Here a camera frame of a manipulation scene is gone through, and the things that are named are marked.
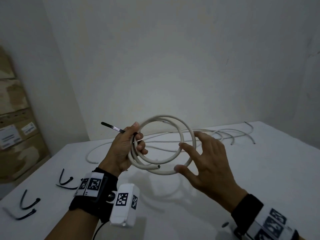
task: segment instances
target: right hand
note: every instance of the right hand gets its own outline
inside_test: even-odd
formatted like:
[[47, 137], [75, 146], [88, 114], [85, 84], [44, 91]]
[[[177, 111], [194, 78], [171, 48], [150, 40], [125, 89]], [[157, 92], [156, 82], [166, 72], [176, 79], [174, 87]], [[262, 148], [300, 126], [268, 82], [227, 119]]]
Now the right hand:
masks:
[[201, 155], [189, 144], [180, 143], [179, 146], [194, 161], [198, 175], [194, 175], [184, 165], [176, 165], [174, 170], [185, 176], [194, 188], [205, 193], [231, 213], [247, 192], [234, 180], [224, 145], [206, 133], [195, 131], [194, 135], [202, 142]]

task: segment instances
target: loose cable on table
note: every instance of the loose cable on table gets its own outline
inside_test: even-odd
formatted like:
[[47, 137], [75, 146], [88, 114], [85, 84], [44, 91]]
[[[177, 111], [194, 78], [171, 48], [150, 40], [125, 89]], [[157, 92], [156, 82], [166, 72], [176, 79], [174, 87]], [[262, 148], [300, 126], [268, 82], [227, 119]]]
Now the loose cable on table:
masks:
[[[172, 119], [175, 119], [175, 120], [178, 120], [180, 121], [183, 125], [186, 126], [187, 129], [181, 129], [176, 123], [174, 123], [173, 121], [171, 121], [170, 119], [167, 119], [167, 118], [172, 118]], [[141, 131], [141, 129], [146, 126], [147, 124], [151, 123], [151, 122], [155, 122], [155, 121], [159, 121], [159, 122], [163, 122], [163, 123], [166, 123], [166, 124], [169, 124], [169, 125], [172, 125], [174, 126], [177, 131], [174, 131], [174, 132], [171, 132], [171, 131], [161, 131], [161, 132], [157, 132], [157, 133], [151, 133], [151, 134], [148, 134], [148, 135], [145, 135], [145, 136], [151, 136], [151, 137], [148, 137], [146, 139], [144, 139], [145, 143], [150, 143], [150, 142], [191, 142], [192, 141], [192, 146], [194, 148], [197, 148], [201, 145], [201, 143], [197, 144], [197, 141], [199, 141], [198, 139], [195, 138], [194, 136], [194, 133], [193, 131], [200, 131], [200, 132], [207, 132], [207, 133], [210, 133], [210, 136], [214, 136], [215, 134], [218, 134], [219, 138], [218, 140], [220, 141], [223, 141], [224, 139], [232, 139], [232, 142], [231, 142], [231, 145], [234, 144], [235, 142], [235, 138], [236, 137], [242, 137], [242, 136], [248, 136], [250, 138], [250, 140], [252, 141], [253, 144], [255, 144], [255, 141], [254, 139], [252, 138], [252, 136], [250, 136], [250, 134], [253, 132], [254, 130], [254, 127], [245, 122], [247, 125], [250, 126], [251, 130], [246, 133], [246, 132], [243, 132], [241, 130], [238, 130], [238, 129], [231, 129], [231, 128], [226, 128], [226, 129], [219, 129], [219, 130], [211, 130], [211, 129], [191, 129], [184, 121], [182, 121], [181, 119], [177, 118], [177, 117], [174, 117], [174, 116], [171, 116], [171, 115], [157, 115], [157, 116], [154, 116], [154, 117], [151, 117], [145, 121], [143, 121], [141, 124], [140, 124], [140, 130], [139, 132]], [[242, 133], [241, 135], [232, 135], [230, 133], [227, 133], [226, 131], [228, 132], [239, 132], [239, 133]], [[191, 140], [184, 140], [184, 137], [183, 137], [183, 133], [184, 132], [189, 132], [191, 134]], [[172, 141], [164, 141], [164, 140], [151, 140], [151, 141], [148, 141], [149, 139], [151, 138], [155, 138], [155, 137], [158, 137], [158, 136], [162, 136], [162, 135], [166, 135], [166, 134], [170, 134], [170, 133], [179, 133], [180, 135], [180, 141], [178, 140], [172, 140]], [[175, 174], [176, 172], [174, 170], [171, 170], [171, 171], [163, 171], [163, 170], [159, 170], [160, 167], [161, 167], [161, 164], [165, 164], [165, 163], [168, 163], [172, 160], [174, 160], [176, 157], [178, 157], [178, 155], [181, 153], [181, 152], [184, 152], [182, 151], [181, 148], [179, 148], [178, 150], [170, 150], [170, 149], [165, 149], [165, 148], [160, 148], [160, 147], [156, 147], [156, 146], [152, 146], [152, 145], [146, 145], [146, 148], [154, 148], [154, 149], [159, 149], [159, 150], [162, 150], [162, 151], [168, 151], [168, 152], [174, 152], [175, 154], [171, 157], [169, 157], [168, 159], [166, 160], [163, 160], [163, 161], [155, 161], [155, 160], [152, 160], [152, 159], [149, 159], [147, 158], [146, 156], [144, 156], [141, 152], [139, 152], [138, 150], [136, 150], [136, 147], [138, 145], [138, 142], [135, 138], [135, 136], [133, 135], [131, 137], [131, 142], [132, 142], [132, 147], [131, 147], [131, 151], [130, 153], [128, 154], [128, 158], [130, 160], [130, 162], [137, 168], [139, 169], [143, 169], [143, 170], [147, 170], [149, 171], [150, 173], [154, 173], [154, 174], [158, 174], [158, 175], [171, 175], [171, 174]], [[94, 149], [92, 149], [90, 152], [88, 152], [86, 154], [86, 161], [89, 162], [89, 163], [92, 163], [92, 164], [98, 164], [98, 162], [95, 162], [95, 161], [90, 161], [88, 159], [89, 157], [89, 154], [97, 149], [98, 147], [100, 146], [103, 146], [103, 145], [106, 145], [106, 144], [109, 144], [109, 143], [112, 143], [112, 142], [107, 142], [107, 143], [104, 143], [102, 145], [99, 145], [97, 147], [95, 147]], [[141, 160], [138, 158], [138, 156], [145, 162], [147, 162], [148, 164], [143, 164], [141, 162]], [[185, 163], [186, 166], [190, 165], [192, 159], [189, 158], [188, 161]]]

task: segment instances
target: tabletop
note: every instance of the tabletop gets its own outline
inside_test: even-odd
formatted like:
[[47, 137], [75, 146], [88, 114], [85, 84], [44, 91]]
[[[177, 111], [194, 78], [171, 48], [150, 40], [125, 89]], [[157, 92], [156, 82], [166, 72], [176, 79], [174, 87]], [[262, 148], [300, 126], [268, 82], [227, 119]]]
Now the tabletop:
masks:
[[[319, 239], [320, 222], [320, 150], [309, 146], [262, 122], [252, 122], [251, 136], [237, 137], [234, 145], [231, 139], [223, 141], [228, 160], [237, 183], [287, 216], [299, 233], [307, 240]], [[210, 129], [234, 128], [249, 131], [244, 123], [211, 127]], [[179, 139], [177, 134], [166, 134], [158, 140]], [[94, 170], [97, 164], [86, 162], [85, 155], [95, 147], [112, 139], [68, 144], [41, 166], [29, 178], [18, 185], [0, 201], [0, 207], [7, 207], [17, 215], [30, 210], [19, 210], [23, 192], [28, 192], [24, 205], [30, 205], [36, 198], [41, 201], [34, 206], [32, 216], [15, 221], [0, 209], [1, 239], [44, 239], [62, 216], [67, 212], [75, 190], [57, 187], [62, 169], [62, 181], [70, 176], [74, 180], [68, 187], [77, 187], [83, 176]], [[111, 144], [92, 151], [89, 159], [100, 162]], [[177, 149], [178, 143], [152, 143], [152, 145]], [[149, 158], [166, 159], [171, 152], [149, 149]], [[172, 169], [176, 164], [187, 161], [186, 153], [163, 165]], [[192, 162], [190, 170], [197, 173]], [[226, 210], [206, 195], [192, 188], [179, 174], [160, 176], [131, 166], [123, 172], [118, 186], [134, 183], [140, 189], [137, 205], [137, 220], [134, 228], [122, 229], [106, 224], [96, 239], [215, 239], [227, 240], [231, 233], [221, 225], [231, 219]]]

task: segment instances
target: left hand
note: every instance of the left hand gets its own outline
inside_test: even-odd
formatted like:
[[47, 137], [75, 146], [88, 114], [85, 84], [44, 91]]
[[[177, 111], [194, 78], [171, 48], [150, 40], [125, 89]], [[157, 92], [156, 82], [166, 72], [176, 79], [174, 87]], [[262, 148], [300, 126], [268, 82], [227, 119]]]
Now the left hand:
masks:
[[[123, 171], [127, 170], [131, 166], [131, 162], [128, 158], [128, 153], [131, 150], [130, 138], [135, 132], [138, 132], [139, 128], [138, 122], [135, 122], [132, 126], [124, 129], [125, 133], [119, 133], [112, 142], [106, 157], [98, 167], [116, 177], [119, 177]], [[142, 138], [142, 133], [136, 134], [137, 140], [141, 140]], [[143, 155], [148, 153], [148, 150], [145, 149], [145, 147], [146, 143], [144, 141], [138, 141], [137, 150]]]

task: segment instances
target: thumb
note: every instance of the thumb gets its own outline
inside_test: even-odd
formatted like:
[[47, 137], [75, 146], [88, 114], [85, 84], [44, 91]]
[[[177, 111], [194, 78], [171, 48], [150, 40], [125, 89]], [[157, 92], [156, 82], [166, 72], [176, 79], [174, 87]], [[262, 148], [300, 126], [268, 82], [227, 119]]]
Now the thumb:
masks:
[[174, 171], [176, 171], [177, 173], [182, 174], [184, 177], [186, 177], [186, 179], [190, 182], [190, 184], [194, 187], [194, 188], [198, 188], [200, 185], [200, 180], [198, 179], [198, 177], [196, 175], [194, 175], [190, 169], [188, 169], [187, 166], [185, 165], [176, 165], [174, 167]]
[[128, 127], [125, 133], [123, 133], [122, 138], [124, 138], [125, 140], [129, 140], [134, 133], [138, 132], [139, 128], [140, 128], [139, 123], [134, 122], [134, 124]]

